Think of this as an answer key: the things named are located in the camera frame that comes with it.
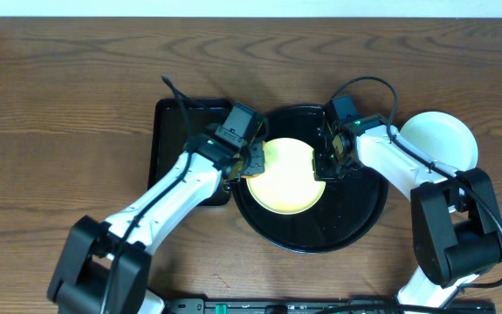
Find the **orange green sponge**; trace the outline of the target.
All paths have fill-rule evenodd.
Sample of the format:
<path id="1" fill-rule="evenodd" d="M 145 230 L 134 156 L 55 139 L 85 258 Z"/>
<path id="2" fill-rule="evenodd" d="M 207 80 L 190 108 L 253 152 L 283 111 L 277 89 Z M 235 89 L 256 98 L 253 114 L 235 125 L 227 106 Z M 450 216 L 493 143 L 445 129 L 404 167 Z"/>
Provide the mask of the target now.
<path id="1" fill-rule="evenodd" d="M 261 141 L 244 147 L 242 156 L 244 160 L 242 177 L 254 177 L 265 171 L 265 153 Z"/>

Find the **yellow plate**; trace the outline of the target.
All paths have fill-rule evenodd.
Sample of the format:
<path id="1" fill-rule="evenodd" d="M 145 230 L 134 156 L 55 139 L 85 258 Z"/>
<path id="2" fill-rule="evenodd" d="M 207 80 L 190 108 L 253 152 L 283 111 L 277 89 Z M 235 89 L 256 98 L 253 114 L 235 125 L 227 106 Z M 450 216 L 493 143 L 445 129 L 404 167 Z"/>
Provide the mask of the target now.
<path id="1" fill-rule="evenodd" d="M 280 215 L 296 215 L 311 208 L 326 183 L 316 181 L 313 148 L 302 140 L 278 138 L 263 145 L 265 171 L 246 180 L 252 198 Z"/>

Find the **light green plate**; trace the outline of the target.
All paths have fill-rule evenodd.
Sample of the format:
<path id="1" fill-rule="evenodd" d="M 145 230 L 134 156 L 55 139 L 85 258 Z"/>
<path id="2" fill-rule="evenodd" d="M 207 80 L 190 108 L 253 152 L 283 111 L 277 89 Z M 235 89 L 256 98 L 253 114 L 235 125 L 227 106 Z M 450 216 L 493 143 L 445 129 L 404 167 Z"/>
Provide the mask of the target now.
<path id="1" fill-rule="evenodd" d="M 478 163 L 478 144 L 468 126 L 442 112 L 419 113 L 400 130 L 401 136 L 431 157 L 461 171 Z"/>

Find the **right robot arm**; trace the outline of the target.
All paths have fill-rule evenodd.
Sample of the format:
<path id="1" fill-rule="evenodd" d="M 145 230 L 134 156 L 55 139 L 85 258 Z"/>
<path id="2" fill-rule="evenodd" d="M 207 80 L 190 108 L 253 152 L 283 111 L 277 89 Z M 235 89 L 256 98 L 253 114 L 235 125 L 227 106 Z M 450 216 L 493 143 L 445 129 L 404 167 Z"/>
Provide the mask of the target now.
<path id="1" fill-rule="evenodd" d="M 489 175 L 477 168 L 471 131 L 442 114 L 438 124 L 408 131 L 381 115 L 325 119 L 313 168 L 319 181 L 370 172 L 411 205 L 416 271 L 398 294 L 406 313 L 444 309 L 477 278 L 502 263 L 502 218 Z M 485 283 L 502 285 L 502 278 Z"/>

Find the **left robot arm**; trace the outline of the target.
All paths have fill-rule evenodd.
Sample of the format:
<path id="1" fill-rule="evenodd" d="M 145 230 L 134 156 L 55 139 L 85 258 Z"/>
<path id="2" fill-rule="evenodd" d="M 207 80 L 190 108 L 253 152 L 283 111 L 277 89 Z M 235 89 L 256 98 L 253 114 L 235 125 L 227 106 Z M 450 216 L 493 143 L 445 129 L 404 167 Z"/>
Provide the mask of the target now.
<path id="1" fill-rule="evenodd" d="M 152 257 L 168 234 L 221 181 L 264 171 L 264 142 L 234 147 L 201 134 L 137 201 L 97 222 L 70 229 L 47 289 L 61 313 L 161 313 L 165 302 L 147 287 Z"/>

